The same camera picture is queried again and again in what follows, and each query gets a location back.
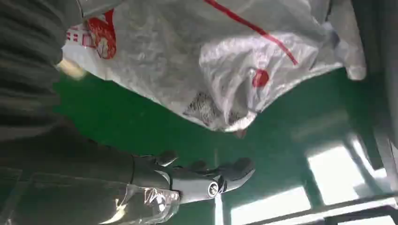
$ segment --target red circle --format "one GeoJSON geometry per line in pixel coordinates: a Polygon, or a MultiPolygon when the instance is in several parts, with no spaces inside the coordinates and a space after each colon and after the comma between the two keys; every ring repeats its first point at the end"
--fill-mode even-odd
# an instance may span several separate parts
{"type": "Polygon", "coordinates": [[[264,87],[269,80],[268,72],[264,69],[257,69],[256,76],[252,80],[252,85],[255,88],[264,87]]]}

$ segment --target red stripe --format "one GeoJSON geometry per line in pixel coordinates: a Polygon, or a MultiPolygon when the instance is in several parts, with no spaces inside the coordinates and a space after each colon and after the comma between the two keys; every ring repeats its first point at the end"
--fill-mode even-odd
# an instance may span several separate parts
{"type": "Polygon", "coordinates": [[[282,49],[282,51],[284,51],[286,53],[286,55],[290,58],[290,60],[293,62],[293,64],[297,65],[297,61],[294,58],[293,54],[289,51],[289,49],[280,40],[278,40],[275,37],[269,35],[267,32],[265,32],[265,30],[261,29],[260,27],[252,24],[251,22],[249,22],[249,21],[245,20],[244,18],[238,16],[237,14],[233,13],[231,10],[229,10],[226,7],[224,7],[223,5],[220,5],[215,0],[204,0],[204,1],[206,3],[208,3],[209,5],[213,6],[214,8],[220,10],[224,14],[226,14],[229,18],[235,20],[238,23],[241,23],[241,24],[249,27],[253,31],[259,33],[264,38],[266,38],[266,39],[274,42],[275,44],[277,44],[282,49]]]}

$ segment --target white plastic bag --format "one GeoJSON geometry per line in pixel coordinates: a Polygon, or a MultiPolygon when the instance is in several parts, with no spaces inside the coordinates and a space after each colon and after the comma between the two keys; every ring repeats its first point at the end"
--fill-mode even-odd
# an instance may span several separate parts
{"type": "Polygon", "coordinates": [[[236,131],[306,79],[342,66],[364,78],[352,5],[337,4],[129,0],[70,29],[64,55],[192,122],[236,131]]]}

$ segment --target gray sleeve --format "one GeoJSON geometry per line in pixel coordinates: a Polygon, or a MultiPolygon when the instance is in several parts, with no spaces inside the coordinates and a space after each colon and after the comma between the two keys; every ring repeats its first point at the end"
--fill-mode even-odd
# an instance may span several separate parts
{"type": "Polygon", "coordinates": [[[52,113],[54,65],[67,28],[81,22],[75,0],[0,0],[0,165],[129,183],[130,153],[88,140],[52,113]]]}
{"type": "Polygon", "coordinates": [[[57,124],[54,65],[67,28],[81,22],[77,0],[0,0],[0,142],[57,124]]]}

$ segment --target clear plastic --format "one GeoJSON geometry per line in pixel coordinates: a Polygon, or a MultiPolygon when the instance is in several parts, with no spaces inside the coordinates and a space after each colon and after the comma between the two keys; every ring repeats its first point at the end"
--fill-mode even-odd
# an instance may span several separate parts
{"type": "Polygon", "coordinates": [[[146,225],[178,211],[177,192],[118,182],[0,169],[2,225],[146,225]]]}
{"type": "Polygon", "coordinates": [[[166,222],[177,213],[179,194],[159,188],[128,185],[125,198],[115,203],[115,215],[99,224],[157,224],[166,222]]]}

